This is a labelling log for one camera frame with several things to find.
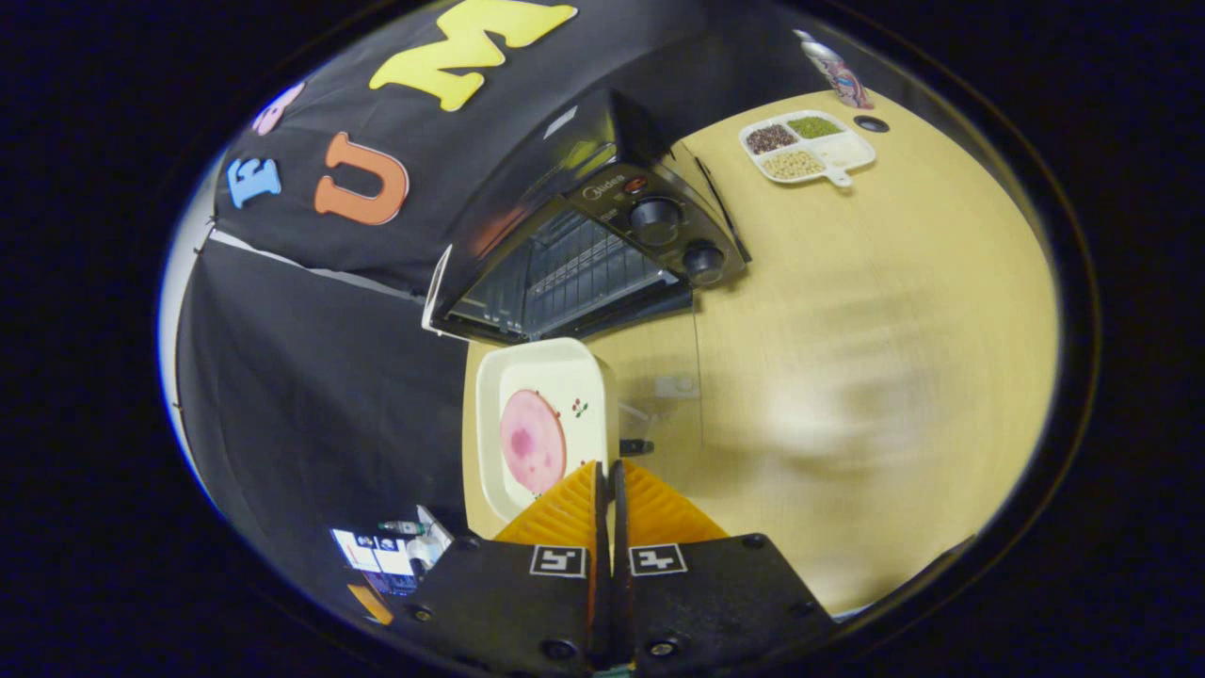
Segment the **black cloth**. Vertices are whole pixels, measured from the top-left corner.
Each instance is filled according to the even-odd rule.
[[[464,249],[480,240],[483,224],[458,222],[460,210],[527,135],[583,92],[611,87],[628,95],[648,108],[672,142],[743,110],[827,87],[799,52],[787,28],[792,19],[764,0],[582,0],[572,6],[575,17],[527,47],[509,48],[487,34],[506,61],[449,69],[484,77],[457,111],[442,111],[436,96],[411,87],[369,88],[394,54],[447,39],[436,19],[448,4],[369,34],[304,78],[305,88],[268,134],[251,129],[257,111],[247,111],[247,125],[231,141],[222,170],[271,159],[281,191],[236,208],[223,173],[214,197],[218,228],[308,267],[351,271],[424,294],[448,243]],[[406,167],[410,190],[384,224],[315,210],[324,175],[362,195],[381,190],[370,172],[325,165],[340,131]],[[530,167],[530,181],[549,169]]]
[[[330,529],[371,530],[418,503],[464,526],[466,348],[421,313],[212,240],[184,295],[180,405],[201,483],[269,564],[354,618]]]

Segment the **orange letter u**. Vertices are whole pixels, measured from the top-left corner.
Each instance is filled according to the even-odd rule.
[[[343,163],[381,177],[381,191],[374,197],[360,195],[335,185],[335,179],[325,175],[318,179],[318,190],[313,195],[313,208],[318,213],[334,212],[369,225],[380,225],[398,216],[410,191],[410,176],[396,158],[352,143],[347,132],[340,131],[327,148],[327,166],[335,167]]]

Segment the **bottle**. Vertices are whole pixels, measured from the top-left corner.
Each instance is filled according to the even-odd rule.
[[[411,523],[408,520],[390,520],[388,523],[380,523],[377,527],[381,530],[388,530],[389,532],[396,532],[399,535],[427,535],[427,526],[422,523]]]
[[[816,65],[816,69],[828,78],[833,92],[836,92],[836,98],[842,104],[853,106],[854,108],[875,107],[870,102],[870,94],[862,87],[862,81],[858,79],[858,76],[853,75],[853,71],[850,70],[850,66],[840,54],[816,42],[816,39],[807,33],[797,30],[795,35],[803,41],[800,42],[800,47],[804,48],[804,54],[807,54],[807,58]]]

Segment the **oven knob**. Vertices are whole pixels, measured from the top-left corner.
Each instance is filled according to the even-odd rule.
[[[682,265],[692,283],[711,284],[724,273],[724,253],[711,242],[700,242],[682,254]]]
[[[677,237],[682,210],[668,197],[649,197],[636,202],[628,214],[636,237],[651,247],[669,244]]]

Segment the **label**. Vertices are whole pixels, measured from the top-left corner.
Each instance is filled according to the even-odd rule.
[[[654,577],[658,574],[681,574],[687,571],[686,559],[677,544],[658,544],[654,547],[631,547],[628,549],[633,577]]]
[[[599,197],[605,195],[607,190],[613,188],[617,183],[619,183],[623,179],[624,176],[622,173],[617,173],[613,177],[604,181],[602,183],[595,185],[587,185],[586,188],[582,188],[582,197],[586,197],[587,200],[598,200]]]
[[[557,131],[558,129],[560,129],[560,126],[563,124],[565,124],[566,122],[574,119],[574,116],[576,116],[576,114],[577,114],[577,106],[574,106],[572,108],[569,108],[564,113],[560,113],[559,118],[557,118],[557,119],[552,120],[551,123],[548,123],[548,129],[543,130],[543,137],[547,138],[547,137],[552,136],[553,131]]]
[[[347,565],[365,572],[381,572],[381,565],[372,554],[376,543],[371,537],[357,536],[346,530],[331,530],[330,535],[347,559]]]
[[[530,574],[586,579],[586,549],[537,546],[531,553]]]

